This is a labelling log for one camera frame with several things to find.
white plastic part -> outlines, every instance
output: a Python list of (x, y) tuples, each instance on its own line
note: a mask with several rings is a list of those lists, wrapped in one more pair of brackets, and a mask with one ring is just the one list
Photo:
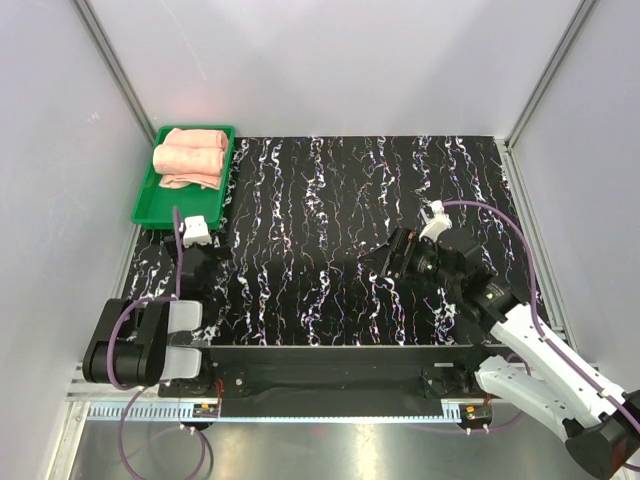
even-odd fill
[(201, 325), (202, 304), (200, 302), (195, 300), (174, 300), (169, 304), (169, 328), (167, 333), (195, 330)]
[[(601, 397), (573, 368), (551, 350), (546, 342), (540, 340), (531, 323), (531, 310), (528, 305), (518, 305), (507, 313), (506, 317), (506, 322), (497, 322), (494, 325), (491, 329), (491, 335), (520, 355), (545, 380), (548, 387), (566, 402), (575, 419), (583, 427), (588, 428), (599, 424), (598, 417), (603, 412), (608, 415), (614, 413), (615, 407), (608, 400)], [(541, 323), (545, 338), (560, 347), (574, 363), (613, 398), (624, 403), (622, 397), (624, 389), (622, 387), (597, 372), (560, 340), (544, 322)]]
[(194, 243), (199, 245), (210, 245), (212, 242), (209, 235), (209, 227), (202, 215), (187, 217), (184, 219), (185, 232), (182, 237), (182, 244), (190, 247)]
[(422, 240), (424, 237), (428, 237), (435, 242), (442, 232), (451, 228), (451, 220), (449, 220), (449, 215), (444, 213), (444, 207), (440, 200), (431, 202), (430, 207), (433, 212), (433, 218), (422, 229), (419, 238)]
[(202, 352), (197, 348), (167, 347), (164, 369), (160, 378), (194, 378), (200, 373)]
[(562, 441), (567, 439), (562, 420), (573, 418), (574, 414), (546, 384), (512, 367), (500, 356), (487, 358), (475, 376), (482, 390), (512, 403)]

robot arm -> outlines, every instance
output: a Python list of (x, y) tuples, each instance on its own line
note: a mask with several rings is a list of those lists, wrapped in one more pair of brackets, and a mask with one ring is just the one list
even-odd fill
[[(486, 270), (480, 245), (469, 232), (451, 228), (441, 202), (433, 202), (431, 208), (434, 216), (420, 235), (396, 229), (388, 245), (361, 260), (383, 276), (447, 288), (462, 315), (510, 347), (542, 378), (536, 380), (502, 357), (483, 353), (475, 364), (466, 365), (479, 387), (553, 431), (591, 475), (611, 478), (640, 447), (640, 434), (609, 399), (640, 419), (640, 391), (625, 393), (544, 322), (540, 334), (533, 326), (526, 292)], [(603, 390), (590, 385), (558, 351)]]

black marble table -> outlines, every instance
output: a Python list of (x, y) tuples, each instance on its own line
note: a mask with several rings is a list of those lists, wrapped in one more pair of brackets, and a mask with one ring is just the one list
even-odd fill
[[(221, 229), (233, 259), (209, 285), (204, 328), (174, 345), (440, 345), (487, 340), (442, 289), (376, 278), (357, 258), (432, 200), (486, 202), (516, 218), (491, 137), (237, 139)], [(515, 234), (475, 208), (448, 210), (486, 265), (526, 286)], [(162, 238), (142, 230), (124, 294), (172, 292)]]

green plastic bin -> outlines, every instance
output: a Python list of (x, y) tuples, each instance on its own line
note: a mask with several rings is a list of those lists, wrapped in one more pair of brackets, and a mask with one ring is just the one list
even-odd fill
[(229, 138), (229, 149), (224, 157), (224, 169), (220, 178), (220, 190), (212, 188), (202, 188), (200, 185), (189, 185), (185, 188), (171, 189), (161, 188), (160, 179), (162, 175), (156, 173), (153, 168), (153, 153), (144, 176), (138, 200), (131, 220), (135, 224), (140, 224), (149, 230), (169, 230), (173, 228), (172, 211), (177, 205), (182, 214), (182, 218), (193, 215), (204, 215), (207, 225), (211, 229), (220, 226), (220, 217), (224, 208), (224, 198), (229, 182), (229, 169), (231, 167), (231, 157), (233, 156), (233, 140), (235, 138), (235, 128), (228, 125), (168, 125), (158, 130), (156, 141), (153, 145), (155, 149), (164, 142), (167, 134), (174, 128), (182, 130), (193, 130), (196, 128), (205, 130), (222, 130)]

pink towel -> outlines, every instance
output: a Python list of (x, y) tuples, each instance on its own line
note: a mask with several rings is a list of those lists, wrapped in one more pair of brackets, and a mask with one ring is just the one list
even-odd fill
[(163, 145), (177, 145), (192, 148), (221, 148), (227, 150), (229, 139), (220, 130), (171, 130), (162, 142)]
[(163, 188), (183, 188), (197, 183), (202, 188), (220, 188), (220, 177), (213, 175), (202, 175), (200, 173), (185, 173), (177, 175), (163, 175), (160, 186)]
[(158, 145), (153, 152), (153, 168), (157, 173), (220, 176), (224, 151), (220, 148), (190, 148)]

